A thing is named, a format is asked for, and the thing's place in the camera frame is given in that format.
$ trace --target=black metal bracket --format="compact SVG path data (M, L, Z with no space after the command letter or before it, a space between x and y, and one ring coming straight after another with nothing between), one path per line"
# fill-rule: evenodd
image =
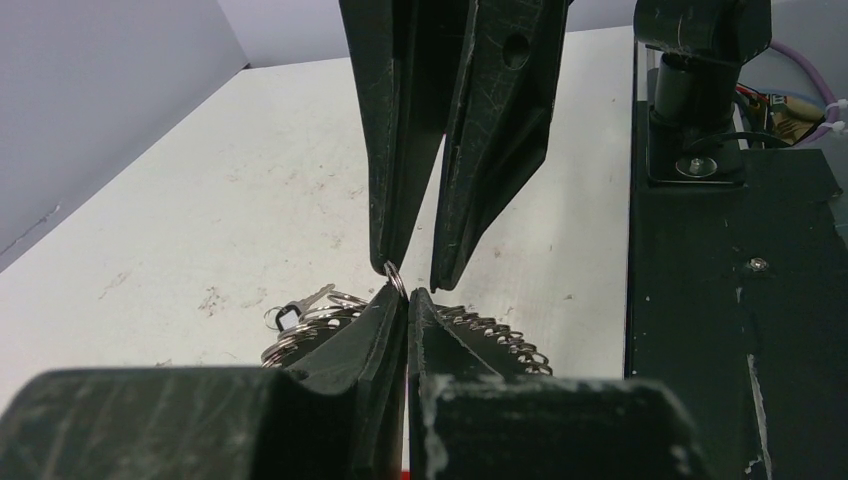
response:
M771 41L771 2L639 0L634 31L664 52L649 111L651 184L743 185L739 151L726 144L733 96L742 65Z
M637 133L647 109L637 102ZM844 477L848 251L821 151L741 151L744 188L657 188L646 140L634 143L625 371L679 396L716 478Z
M371 265L400 265L443 135L431 288L545 158L570 0L340 0L368 150Z

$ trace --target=wire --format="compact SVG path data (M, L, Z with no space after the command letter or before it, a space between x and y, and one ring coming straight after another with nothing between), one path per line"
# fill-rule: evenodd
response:
M762 142L763 146L768 148L787 148L792 145L784 142L783 140L775 137L774 135L770 135L764 132L728 132L728 133L717 133L715 135L710 135L708 137L699 138L694 142L690 143L688 147L684 148L686 153L701 153L702 151L721 145L722 143L729 142L731 140L749 140L752 142Z
M753 96L759 97L760 100L766 102L767 104L769 103L768 97L766 97L762 93L754 90L751 87L746 87L745 85L742 85L741 83L737 84L736 91L741 92L741 93L745 93L745 94L748 94L748 95L753 95Z
M748 105L747 97L742 95L739 92L736 92L736 95L733 96L733 103L739 107L739 111L742 112L742 116L745 117L745 120L748 122L748 125L751 127L752 132L759 132L760 126L757 124L756 118L751 113L751 107Z
M807 76L810 77L810 80L813 82L813 85L816 86L816 90L819 91L819 94L822 96L825 105L830 105L838 101L836 99L836 95L833 94L833 91L827 85L827 82L825 82L824 77L821 76L819 71L816 70L816 67L812 64L812 62L807 60L806 57L804 57L803 55L801 55L801 53L795 51L794 49L790 48L788 45L780 43L777 40L772 40L770 46L774 51L782 53L783 55L789 57L792 61L797 63L804 70ZM837 122L838 120L839 108L829 108L827 110L827 123L832 124ZM812 135L801 140L795 145L806 145L808 143L814 142L827 135L827 132L829 131L830 130L827 128L818 128L815 132L813 132Z
M760 89L760 92L762 92L763 95L780 95L782 97L797 98L798 100L803 100L816 108L820 108L822 111L825 111L827 108L827 105L825 105L821 99L815 99L809 95L804 95L803 93L780 90L777 88L763 88Z

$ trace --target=metal key ring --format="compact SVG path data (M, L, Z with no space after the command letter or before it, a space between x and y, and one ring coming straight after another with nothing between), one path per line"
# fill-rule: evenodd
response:
M337 290L333 290L332 292L327 294L327 300L344 308L356 309L368 306L368 300L355 297L347 293L339 292Z
M383 265L383 273L386 274L386 278L389 279L389 282L393 287L395 287L395 290L400 293L401 298L409 301L409 295L406 293L406 287L403 286L403 279L400 278L400 272L398 272L395 264L390 261L386 262Z
M272 355L274 355L276 352L278 352L278 351L280 351L280 350L282 350L282 349L286 348L286 347L287 347L287 346L289 346L289 345L294 345L294 344L295 344L295 338L294 338L294 336L284 337L284 338L282 338L282 339L280 339L280 340L278 340L278 341L274 342L274 344L273 344L273 345L271 345L270 347L266 348L266 349L262 352L262 355L260 355L260 358L266 358L266 357L268 357L268 356L272 356Z
M344 310L344 306L341 305L324 305L323 307L310 308L309 310L300 314L297 317L298 323L306 323L309 320L314 320L316 318L322 318L326 315L333 315L337 313L339 310Z
M290 337L292 335L302 334L304 332L308 332L309 329L310 329L309 322L298 323L297 325L295 325L293 327L289 327L289 328L283 330L282 332L278 333L277 334L277 341L278 342L282 341L283 338L285 338L285 337Z
M277 330L277 331L279 331L279 330L277 329L277 326L276 326L276 325L273 325L273 324L272 324L272 325L269 325L269 324L268 324L268 316L269 316L269 315L271 315L271 312L276 313L276 312L279 312L279 311L280 311L280 310L282 310L282 309L283 309L283 307L281 307L281 306L271 307L271 308L269 308L269 309L265 312L265 315L263 315L263 316L262 316L262 318L264 318L264 319L265 319L265 326L266 326L266 327L268 327L268 328L269 328L269 329L271 329L271 330Z

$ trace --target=white table surface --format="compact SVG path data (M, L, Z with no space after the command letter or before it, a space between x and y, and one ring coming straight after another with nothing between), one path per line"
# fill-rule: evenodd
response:
M435 297L523 331L557 376L622 375L632 55L630 27L567 34L547 161ZM0 408L48 369L257 365L269 308L384 282L367 198L347 59L239 73L0 274Z

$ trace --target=pile of key rings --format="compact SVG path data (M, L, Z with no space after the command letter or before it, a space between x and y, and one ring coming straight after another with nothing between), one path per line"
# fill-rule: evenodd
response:
M386 262L383 271L392 286L400 293L401 298L409 300L397 267L392 262ZM298 316L297 323L292 327L283 328L283 325L279 323L279 314L286 311L287 306L274 307L265 312L265 326L279 330L280 333L277 335L277 341L262 352L260 356L262 367L282 366L283 360L301 348L303 342L316 340L322 331L338 331L347 327L368 306L368 300L333 290L333 288L335 288L335 285L328 285L319 290L316 295L296 302L303 309L303 312ZM330 305L311 308L312 305L325 297L325 291L328 292L326 299L330 301ZM268 324L268 318L272 314L278 322L277 327Z
M350 325L368 306L368 301L336 290L327 294L330 305L312 308L303 312L297 319L297 325L281 331L277 341L262 352L262 366L265 368L281 366L282 361L295 352L306 341L315 340L322 330L341 330ZM279 312L283 307L274 307L265 313L267 318Z
M383 271L389 283L397 289L401 298L409 300L406 288L403 285L397 268L386 262ZM291 302L283 307L274 307L265 313L265 325L268 328L279 330L277 341L262 352L262 366L265 368L282 367L284 361L294 352L303 347L304 342L316 341L322 333L335 334L339 330L350 325L356 320L369 301L354 297L346 293L334 290L335 285L330 284L319 290L314 295L306 297L299 302ZM312 308L326 297L330 305ZM301 311L297 322L292 326L286 326L281 321L282 315L295 311ZM508 325L498 323L492 317L481 317L475 312L469 312L464 306L437 307L437 312L446 321L455 327L465 327L471 331L479 332L484 337L503 345L509 353L515 355L517 362L524 366L525 372L530 374L552 375L553 370L549 365L548 357L539 353L536 346L524 339L524 334L510 329ZM274 315L276 327L268 324L268 318Z

